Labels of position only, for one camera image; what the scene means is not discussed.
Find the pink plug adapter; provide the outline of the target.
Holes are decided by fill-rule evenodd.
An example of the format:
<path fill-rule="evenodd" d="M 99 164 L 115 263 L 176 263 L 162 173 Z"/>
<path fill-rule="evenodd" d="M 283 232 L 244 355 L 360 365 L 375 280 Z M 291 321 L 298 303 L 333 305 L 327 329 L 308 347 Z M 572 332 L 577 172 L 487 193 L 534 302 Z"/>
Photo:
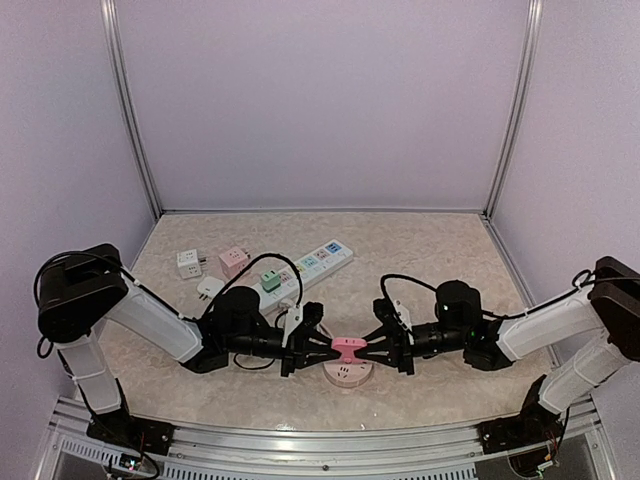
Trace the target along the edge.
<path fill-rule="evenodd" d="M 339 362 L 355 365 L 364 363 L 363 359 L 356 356 L 356 352 L 367 345 L 367 341 L 362 338 L 336 337 L 332 339 L 331 348 L 340 354 Z"/>

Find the pink round socket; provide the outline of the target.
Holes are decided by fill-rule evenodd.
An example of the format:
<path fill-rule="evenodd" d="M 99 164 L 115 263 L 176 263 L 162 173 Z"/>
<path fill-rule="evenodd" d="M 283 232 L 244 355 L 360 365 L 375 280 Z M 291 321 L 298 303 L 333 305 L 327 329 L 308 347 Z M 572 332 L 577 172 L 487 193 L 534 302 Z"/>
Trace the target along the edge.
<path fill-rule="evenodd" d="M 351 389 L 365 384 L 372 377 L 374 366 L 370 363 L 324 363 L 323 372 L 334 386 Z"/>

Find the green cube plug adapter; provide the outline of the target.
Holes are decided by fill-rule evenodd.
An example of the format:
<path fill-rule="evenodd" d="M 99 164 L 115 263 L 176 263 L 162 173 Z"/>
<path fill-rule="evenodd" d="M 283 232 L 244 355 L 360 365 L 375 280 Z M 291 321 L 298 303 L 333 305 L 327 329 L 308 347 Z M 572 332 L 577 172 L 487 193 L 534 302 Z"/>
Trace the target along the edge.
<path fill-rule="evenodd" d="M 265 293 L 271 293 L 281 286 L 281 277 L 276 270 L 267 270 L 260 275 L 260 285 Z"/>

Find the white multicolour power strip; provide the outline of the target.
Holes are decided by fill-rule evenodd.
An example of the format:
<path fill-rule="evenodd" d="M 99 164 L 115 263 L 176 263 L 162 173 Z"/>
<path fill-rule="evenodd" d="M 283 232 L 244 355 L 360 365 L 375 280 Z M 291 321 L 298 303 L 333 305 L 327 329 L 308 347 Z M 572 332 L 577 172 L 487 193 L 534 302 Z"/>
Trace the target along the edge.
<path fill-rule="evenodd" d="M 304 290 L 336 273 L 354 260 L 354 252 L 339 240 L 333 239 L 312 250 L 294 262 L 298 268 Z M 267 315 L 276 310 L 284 300 L 296 300 L 299 295 L 299 284 L 289 266 L 279 271 L 280 286 L 266 292 L 260 283 L 253 289 L 260 295 L 259 310 Z"/>

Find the pink cube socket adapter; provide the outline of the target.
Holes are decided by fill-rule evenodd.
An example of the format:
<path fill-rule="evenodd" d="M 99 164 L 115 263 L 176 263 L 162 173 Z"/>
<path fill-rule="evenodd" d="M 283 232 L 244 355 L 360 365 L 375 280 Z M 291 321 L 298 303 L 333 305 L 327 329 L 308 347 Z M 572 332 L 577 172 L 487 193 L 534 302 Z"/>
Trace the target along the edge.
<path fill-rule="evenodd" d="M 242 248 L 234 246 L 220 253 L 218 260 L 224 276 L 232 279 L 249 264 L 250 255 Z"/>

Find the white cube adapter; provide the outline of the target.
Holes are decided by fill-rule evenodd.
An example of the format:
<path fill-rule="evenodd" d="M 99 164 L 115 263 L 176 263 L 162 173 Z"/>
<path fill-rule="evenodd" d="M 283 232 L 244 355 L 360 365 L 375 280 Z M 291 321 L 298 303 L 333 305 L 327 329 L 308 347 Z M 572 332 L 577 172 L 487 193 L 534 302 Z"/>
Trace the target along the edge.
<path fill-rule="evenodd" d="M 207 257 L 200 255 L 197 249 L 184 250 L 176 254 L 176 266 L 183 280 L 201 277 L 206 263 Z"/>

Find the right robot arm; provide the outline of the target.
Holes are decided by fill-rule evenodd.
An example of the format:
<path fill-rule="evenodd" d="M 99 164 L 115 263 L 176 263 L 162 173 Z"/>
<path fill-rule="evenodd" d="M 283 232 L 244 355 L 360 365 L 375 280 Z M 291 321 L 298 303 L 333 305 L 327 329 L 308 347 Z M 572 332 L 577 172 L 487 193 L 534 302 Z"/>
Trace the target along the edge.
<path fill-rule="evenodd" d="M 550 415 L 639 360 L 639 274 L 611 256 L 579 272 L 568 291 L 513 315 L 483 309 L 480 292 L 461 280 L 432 291 L 435 321 L 412 325 L 383 289 L 373 303 L 381 325 L 365 336 L 356 357 L 411 375 L 417 357 L 460 351 L 472 368 L 497 371 L 562 340 L 593 333 L 571 359 L 531 387 L 533 404 L 511 423 L 520 443 L 535 442 L 549 429 Z"/>

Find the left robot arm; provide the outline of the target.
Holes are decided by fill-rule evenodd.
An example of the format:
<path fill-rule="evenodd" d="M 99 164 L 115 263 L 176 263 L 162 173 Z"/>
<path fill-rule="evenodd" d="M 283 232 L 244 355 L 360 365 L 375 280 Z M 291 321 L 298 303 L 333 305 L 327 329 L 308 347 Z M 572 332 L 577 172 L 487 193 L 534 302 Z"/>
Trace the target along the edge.
<path fill-rule="evenodd" d="M 94 327 L 101 321 L 125 327 L 196 374 L 227 367 L 231 354 L 277 360 L 282 376 L 340 357 L 317 329 L 320 303 L 298 297 L 283 326 L 272 326 L 259 293 L 232 279 L 200 317 L 187 318 L 136 279 L 108 243 L 48 259 L 33 294 L 41 337 L 57 351 L 93 423 L 121 445 L 133 443 L 140 424 L 97 343 Z"/>

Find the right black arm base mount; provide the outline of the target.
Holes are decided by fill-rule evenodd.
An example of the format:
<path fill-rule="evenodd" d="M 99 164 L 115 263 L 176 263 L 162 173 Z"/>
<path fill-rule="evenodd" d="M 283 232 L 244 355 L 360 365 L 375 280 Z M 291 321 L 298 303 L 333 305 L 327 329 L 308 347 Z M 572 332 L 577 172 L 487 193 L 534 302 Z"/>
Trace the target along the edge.
<path fill-rule="evenodd" d="M 484 421 L 477 432 L 484 454 L 493 454 L 558 439 L 563 432 L 559 413 L 552 413 L 540 403 L 545 375 L 539 377 L 526 394 L 518 414 Z"/>

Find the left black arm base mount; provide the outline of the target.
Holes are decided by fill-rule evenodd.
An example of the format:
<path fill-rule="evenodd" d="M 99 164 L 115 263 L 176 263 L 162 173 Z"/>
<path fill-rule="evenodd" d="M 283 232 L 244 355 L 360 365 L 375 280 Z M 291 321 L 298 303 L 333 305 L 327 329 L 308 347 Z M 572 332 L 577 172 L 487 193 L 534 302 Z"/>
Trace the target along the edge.
<path fill-rule="evenodd" d="M 97 413 L 80 388 L 83 402 L 90 414 L 88 437 L 105 443 L 127 447 L 143 453 L 166 456 L 173 440 L 176 426 L 165 421 L 133 416 L 119 381 L 116 381 L 119 395 L 118 408 L 107 413 Z"/>

